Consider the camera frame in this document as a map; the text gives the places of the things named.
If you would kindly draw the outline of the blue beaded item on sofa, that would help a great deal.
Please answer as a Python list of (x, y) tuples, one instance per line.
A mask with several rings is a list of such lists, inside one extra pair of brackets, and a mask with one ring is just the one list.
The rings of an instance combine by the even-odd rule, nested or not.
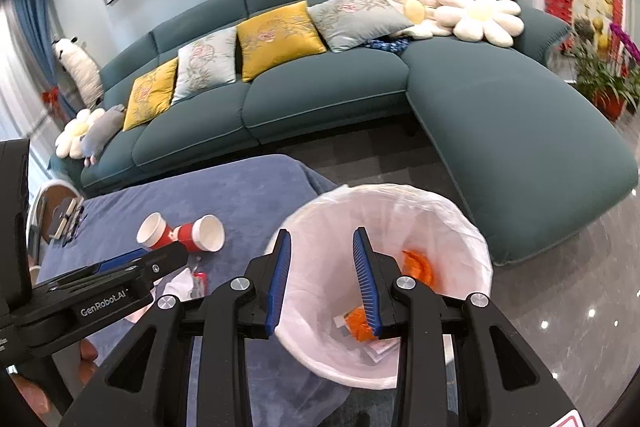
[(367, 41), (363, 46), (367, 49), (390, 52), (396, 55), (401, 55), (405, 52), (410, 44), (410, 40), (407, 38), (378, 38)]

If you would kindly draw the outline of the light blue cushion left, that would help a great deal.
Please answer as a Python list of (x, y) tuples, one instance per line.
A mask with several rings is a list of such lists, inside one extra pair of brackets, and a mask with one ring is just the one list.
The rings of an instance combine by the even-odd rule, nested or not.
[(236, 27), (200, 37), (178, 49), (177, 78), (171, 104), (235, 82)]

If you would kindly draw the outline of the white flower cushion left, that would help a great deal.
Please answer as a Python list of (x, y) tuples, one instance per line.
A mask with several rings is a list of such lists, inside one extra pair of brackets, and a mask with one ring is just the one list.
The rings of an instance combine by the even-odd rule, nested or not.
[(62, 133), (54, 142), (55, 155), (58, 158), (82, 158), (80, 142), (93, 127), (93, 125), (105, 114), (104, 108), (84, 108), (70, 120)]

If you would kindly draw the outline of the dark notebook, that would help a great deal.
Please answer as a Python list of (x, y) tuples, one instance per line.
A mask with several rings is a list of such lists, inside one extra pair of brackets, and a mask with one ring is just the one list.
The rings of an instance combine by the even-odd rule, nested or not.
[(85, 199), (81, 196), (64, 198), (53, 211), (48, 228), (49, 242), (66, 245), (74, 238), (84, 213)]

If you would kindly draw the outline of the red paper cup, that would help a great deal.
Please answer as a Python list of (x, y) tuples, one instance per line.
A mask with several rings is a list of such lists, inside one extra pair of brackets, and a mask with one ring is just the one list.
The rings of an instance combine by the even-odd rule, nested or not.
[(136, 241), (148, 251), (167, 246), (174, 240), (174, 230), (159, 212), (153, 212), (144, 219), (136, 236)]
[(174, 230), (175, 240), (191, 254), (216, 253), (224, 247), (224, 225), (214, 215), (205, 215)]

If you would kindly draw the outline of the blue curtain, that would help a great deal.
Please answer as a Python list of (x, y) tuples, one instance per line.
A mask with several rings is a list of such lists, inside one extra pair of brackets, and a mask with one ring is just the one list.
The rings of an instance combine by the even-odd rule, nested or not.
[(40, 102), (59, 122), (73, 117), (73, 107), (58, 87), (49, 0), (2, 0), (9, 32)]

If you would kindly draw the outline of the round side chair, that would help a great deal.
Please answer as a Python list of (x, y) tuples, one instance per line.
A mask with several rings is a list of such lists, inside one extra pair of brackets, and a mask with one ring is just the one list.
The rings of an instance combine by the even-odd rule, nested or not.
[(48, 228), (53, 211), (67, 197), (82, 195), (72, 184), (63, 180), (52, 180), (40, 188), (27, 217), (27, 252), (35, 262), (43, 258), (43, 244), (49, 245)]

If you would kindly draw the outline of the white flower cushion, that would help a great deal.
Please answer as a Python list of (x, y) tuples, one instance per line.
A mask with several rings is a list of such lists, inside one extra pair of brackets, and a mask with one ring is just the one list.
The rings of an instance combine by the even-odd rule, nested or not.
[(80, 142), (93, 127), (93, 125), (105, 114), (104, 108), (84, 108), (70, 120), (62, 133), (54, 142), (55, 155), (58, 158), (82, 158)]
[(510, 48), (525, 29), (521, 7), (512, 0), (387, 0), (412, 25), (393, 37), (424, 40), (455, 36)]

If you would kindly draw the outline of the light blue cushion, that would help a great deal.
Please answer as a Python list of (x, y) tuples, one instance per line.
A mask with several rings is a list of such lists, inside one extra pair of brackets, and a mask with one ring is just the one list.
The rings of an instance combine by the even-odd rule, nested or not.
[(200, 37), (178, 49), (177, 78), (171, 104), (235, 82), (236, 27)]
[(311, 5), (308, 14), (333, 53), (413, 26), (387, 0), (328, 0)]

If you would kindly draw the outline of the red paper packet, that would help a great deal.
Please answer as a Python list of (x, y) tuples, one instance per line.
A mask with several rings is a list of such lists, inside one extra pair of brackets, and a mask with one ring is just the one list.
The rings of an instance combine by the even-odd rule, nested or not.
[(193, 272), (192, 273), (192, 291), (191, 298), (198, 299), (203, 298), (207, 295), (207, 286), (208, 280), (207, 275), (204, 272)]

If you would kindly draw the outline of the yellow cushion left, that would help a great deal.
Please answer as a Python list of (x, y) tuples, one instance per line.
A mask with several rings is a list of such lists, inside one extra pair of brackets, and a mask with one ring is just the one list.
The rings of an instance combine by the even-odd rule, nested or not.
[(122, 130), (147, 124), (169, 108), (177, 69), (178, 58), (175, 57), (134, 80)]

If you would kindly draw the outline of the white sheep plush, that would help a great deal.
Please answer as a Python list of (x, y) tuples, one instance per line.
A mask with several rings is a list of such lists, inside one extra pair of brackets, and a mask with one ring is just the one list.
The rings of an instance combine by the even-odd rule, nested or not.
[(65, 72), (74, 80), (85, 106), (96, 107), (102, 101), (104, 93), (96, 62), (77, 43), (76, 38), (55, 40), (53, 52)]

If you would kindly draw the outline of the orange plastic bag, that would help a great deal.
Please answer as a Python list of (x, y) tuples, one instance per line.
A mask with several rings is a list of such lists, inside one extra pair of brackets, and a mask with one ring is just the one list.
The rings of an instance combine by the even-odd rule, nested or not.
[(402, 252), (401, 273), (420, 281), (427, 287), (436, 289), (435, 272), (427, 257), (415, 251)]
[(367, 313), (363, 307), (357, 307), (346, 313), (344, 322), (349, 334), (360, 343), (370, 343), (370, 341), (378, 339), (368, 323)]

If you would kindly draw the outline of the yellow cushion right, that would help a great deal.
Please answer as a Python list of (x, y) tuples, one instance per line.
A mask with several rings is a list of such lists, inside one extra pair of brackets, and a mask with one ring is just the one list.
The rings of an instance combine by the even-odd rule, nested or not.
[(298, 58), (326, 53), (306, 1), (253, 16), (236, 26), (242, 51), (242, 80)]

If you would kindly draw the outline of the grey seal plush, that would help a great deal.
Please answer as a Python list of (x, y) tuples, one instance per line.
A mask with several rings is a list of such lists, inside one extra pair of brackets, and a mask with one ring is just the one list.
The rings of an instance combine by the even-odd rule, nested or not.
[(107, 110), (85, 136), (80, 140), (80, 150), (85, 166), (96, 165), (103, 154), (107, 143), (122, 131), (124, 127), (126, 108), (122, 104), (112, 106)]

